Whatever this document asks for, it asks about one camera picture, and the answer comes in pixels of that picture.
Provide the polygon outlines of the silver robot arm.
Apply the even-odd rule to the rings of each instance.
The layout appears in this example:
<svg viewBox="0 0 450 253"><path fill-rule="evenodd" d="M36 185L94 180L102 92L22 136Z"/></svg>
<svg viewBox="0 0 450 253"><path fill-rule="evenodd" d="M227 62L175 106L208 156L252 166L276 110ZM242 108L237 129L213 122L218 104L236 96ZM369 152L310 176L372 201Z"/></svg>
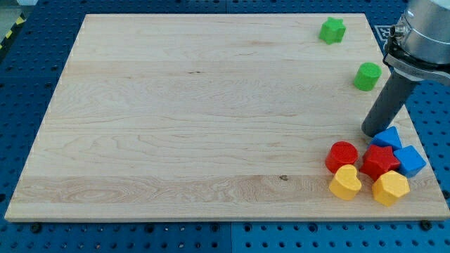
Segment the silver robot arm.
<svg viewBox="0 0 450 253"><path fill-rule="evenodd" d="M414 81L449 85L449 0L411 0L390 27L384 64Z"/></svg>

